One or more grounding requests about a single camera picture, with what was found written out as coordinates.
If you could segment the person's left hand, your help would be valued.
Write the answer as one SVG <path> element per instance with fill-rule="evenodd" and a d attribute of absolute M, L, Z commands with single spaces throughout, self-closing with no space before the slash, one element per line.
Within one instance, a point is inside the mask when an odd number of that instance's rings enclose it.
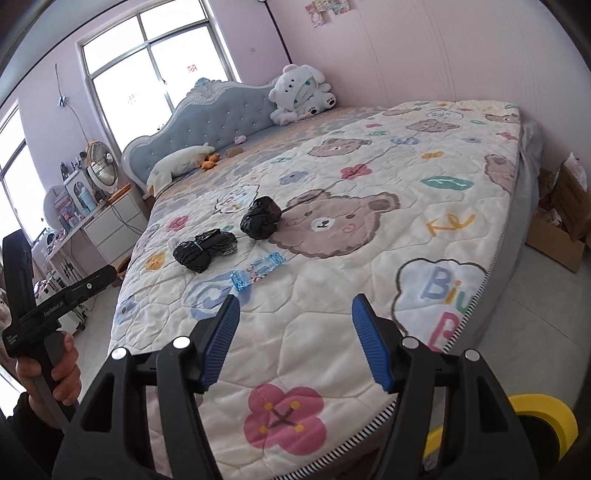
<path fill-rule="evenodd" d="M 81 374 L 77 366 L 78 351 L 72 335 L 62 333 L 61 340 L 63 354 L 51 370 L 51 378 L 57 382 L 52 396 L 63 405 L 71 406 L 81 392 Z M 35 384 L 37 378 L 42 378 L 41 365 L 34 359 L 20 357 L 17 359 L 16 372 L 28 394 L 29 405 L 34 411 L 41 411 L 46 405 Z"/>

